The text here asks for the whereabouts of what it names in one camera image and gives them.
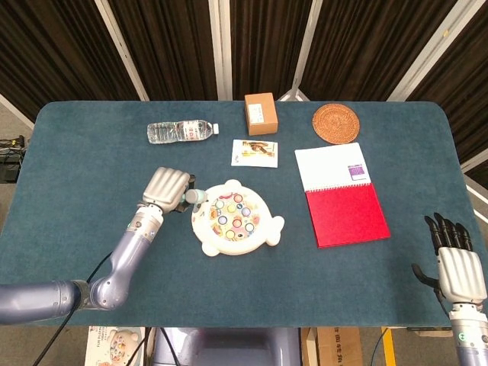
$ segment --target spiral notebook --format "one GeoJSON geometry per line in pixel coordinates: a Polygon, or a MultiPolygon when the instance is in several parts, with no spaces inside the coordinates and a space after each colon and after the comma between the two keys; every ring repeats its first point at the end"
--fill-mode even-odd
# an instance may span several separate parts
{"type": "Polygon", "coordinates": [[[358,143],[295,150],[319,248],[390,237],[358,143]]]}

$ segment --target black cable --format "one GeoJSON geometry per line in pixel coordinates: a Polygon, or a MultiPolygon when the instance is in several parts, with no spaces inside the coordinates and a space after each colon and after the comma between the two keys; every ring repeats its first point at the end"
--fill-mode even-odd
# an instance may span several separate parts
{"type": "Polygon", "coordinates": [[[63,320],[59,328],[56,330],[56,332],[53,334],[51,339],[48,341],[46,347],[44,347],[43,351],[40,353],[39,357],[37,357],[36,361],[32,364],[32,366],[38,366],[38,364],[42,361],[46,353],[49,351],[49,348],[51,348],[51,345],[53,345],[54,341],[58,338],[59,334],[61,331],[64,329],[65,325],[68,323],[68,321],[71,319],[73,314],[75,313],[76,309],[78,309],[78,305],[80,302],[80,298],[78,298],[75,302],[75,305],[69,312],[68,316],[63,320]]]}
{"type": "MultiPolygon", "coordinates": [[[[100,269],[101,265],[104,264],[104,262],[108,259],[108,257],[111,256],[111,254],[112,254],[112,252],[108,253],[100,261],[100,263],[98,263],[97,267],[95,267],[95,269],[93,270],[93,272],[88,276],[88,279],[86,280],[86,282],[88,284],[92,280],[93,276],[95,276],[95,274],[98,272],[98,270],[100,269]]],[[[53,334],[53,336],[51,337],[51,339],[48,341],[48,343],[46,344],[46,347],[44,347],[43,351],[40,353],[39,357],[32,364],[32,366],[38,366],[38,364],[42,361],[42,359],[44,358],[44,356],[46,355],[46,353],[49,351],[49,349],[53,345],[54,341],[56,341],[56,339],[58,338],[58,336],[61,333],[61,331],[64,329],[64,327],[66,326],[66,324],[68,323],[68,321],[71,319],[71,317],[73,316],[73,314],[75,313],[75,311],[78,309],[78,306],[79,306],[80,302],[81,302],[81,298],[80,298],[80,296],[78,296],[78,298],[75,300],[75,303],[73,304],[73,308],[69,311],[69,314],[66,316],[66,318],[63,320],[63,322],[61,323],[61,325],[59,326],[59,328],[56,330],[56,332],[53,334]]]]}
{"type": "Polygon", "coordinates": [[[153,328],[150,328],[150,327],[146,327],[144,328],[144,332],[146,334],[146,340],[144,341],[144,359],[143,359],[143,366],[147,366],[146,365],[146,362],[147,362],[147,357],[146,357],[146,353],[147,353],[147,343],[149,342],[149,335],[151,333],[151,331],[153,330],[153,328]]]}
{"type": "Polygon", "coordinates": [[[386,328],[382,333],[381,333],[381,337],[378,339],[378,342],[376,342],[376,345],[374,346],[374,351],[373,351],[373,355],[371,356],[371,363],[370,363],[370,366],[373,366],[374,365],[374,356],[376,356],[376,350],[378,349],[378,346],[380,345],[380,342],[381,342],[381,339],[383,339],[384,335],[386,334],[386,332],[390,330],[390,328],[386,328]]]}
{"type": "Polygon", "coordinates": [[[14,148],[11,145],[10,146],[4,146],[0,144],[0,155],[5,155],[2,164],[6,165],[5,169],[6,170],[11,170],[14,168],[17,168],[18,166],[22,166],[22,162],[24,161],[24,155],[25,155],[25,148],[14,148]],[[7,164],[7,160],[12,157],[17,157],[18,158],[18,163],[12,162],[11,164],[7,164]]]}
{"type": "Polygon", "coordinates": [[[437,301],[439,302],[439,304],[441,305],[441,308],[442,310],[444,311],[444,314],[446,315],[446,317],[451,320],[451,318],[449,318],[449,313],[448,311],[445,309],[445,306],[444,306],[444,302],[442,301],[442,294],[441,294],[441,291],[440,290],[436,290],[434,289],[434,294],[435,294],[435,297],[437,298],[437,301]]]}
{"type": "Polygon", "coordinates": [[[89,284],[90,282],[92,282],[92,279],[93,279],[93,276],[96,275],[96,273],[98,272],[98,270],[100,269],[100,267],[105,263],[105,261],[112,255],[112,252],[108,253],[101,261],[100,263],[98,263],[98,265],[95,267],[95,269],[93,270],[93,272],[88,276],[88,278],[86,279],[86,283],[89,284]]]}
{"type": "Polygon", "coordinates": [[[175,361],[175,365],[181,366],[180,361],[178,360],[178,357],[176,357],[175,349],[173,348],[173,345],[171,344],[171,341],[169,340],[168,334],[166,333],[164,328],[161,327],[160,329],[161,329],[161,332],[165,336],[165,339],[168,343],[169,350],[171,351],[171,354],[173,355],[173,360],[175,361]]]}
{"type": "Polygon", "coordinates": [[[146,339],[148,338],[148,336],[149,336],[149,334],[146,334],[146,336],[143,338],[143,340],[139,342],[139,345],[137,346],[136,351],[134,351],[132,356],[130,356],[129,361],[127,361],[127,366],[130,366],[132,361],[134,361],[134,358],[137,356],[137,352],[139,351],[140,346],[143,345],[143,343],[146,343],[146,339]]]}

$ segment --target woven coaster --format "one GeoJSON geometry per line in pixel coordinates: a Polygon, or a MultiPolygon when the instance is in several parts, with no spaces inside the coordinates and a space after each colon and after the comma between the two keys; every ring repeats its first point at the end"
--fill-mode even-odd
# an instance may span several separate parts
{"type": "Polygon", "coordinates": [[[326,104],[312,118],[313,129],[328,143],[350,143],[359,134],[359,118],[342,104],[326,104]]]}

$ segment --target curtain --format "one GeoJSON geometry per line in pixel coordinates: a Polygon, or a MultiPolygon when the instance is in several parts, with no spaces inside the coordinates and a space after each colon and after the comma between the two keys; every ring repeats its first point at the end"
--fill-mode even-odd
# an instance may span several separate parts
{"type": "Polygon", "coordinates": [[[300,90],[310,100],[387,100],[455,3],[324,0],[300,90]]]}
{"type": "Polygon", "coordinates": [[[409,100],[434,101],[444,109],[461,162],[488,148],[488,2],[409,100]]]}
{"type": "Polygon", "coordinates": [[[149,99],[217,100],[208,0],[110,0],[149,99]]]}
{"type": "Polygon", "coordinates": [[[488,189],[488,160],[467,171],[466,175],[488,189]]]}
{"type": "Polygon", "coordinates": [[[31,120],[50,101],[138,99],[92,1],[2,0],[0,93],[31,120]]]}
{"type": "Polygon", "coordinates": [[[293,83],[312,0],[230,0],[233,97],[293,83]]]}

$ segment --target blue table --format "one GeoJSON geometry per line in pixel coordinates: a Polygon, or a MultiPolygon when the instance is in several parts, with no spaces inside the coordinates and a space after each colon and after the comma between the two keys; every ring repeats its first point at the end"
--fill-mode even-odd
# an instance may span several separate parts
{"type": "MultiPolygon", "coordinates": [[[[39,114],[0,238],[0,282],[86,278],[133,217],[159,166],[208,188],[239,179],[285,218],[281,242],[243,256],[207,257],[190,211],[172,213],[114,312],[77,313],[74,324],[148,326],[439,326],[434,294],[410,263],[436,275],[423,216],[462,222],[483,264],[486,252],[443,111],[427,102],[345,103],[361,121],[360,143],[391,231],[388,240],[318,249],[294,157],[327,145],[311,117],[323,102],[277,103],[277,169],[231,167],[245,139],[244,104],[88,102],[48,104],[39,114]],[[199,143],[150,145],[146,125],[204,119],[220,135],[199,143]]],[[[108,265],[101,275],[108,272],[108,265]]]]}

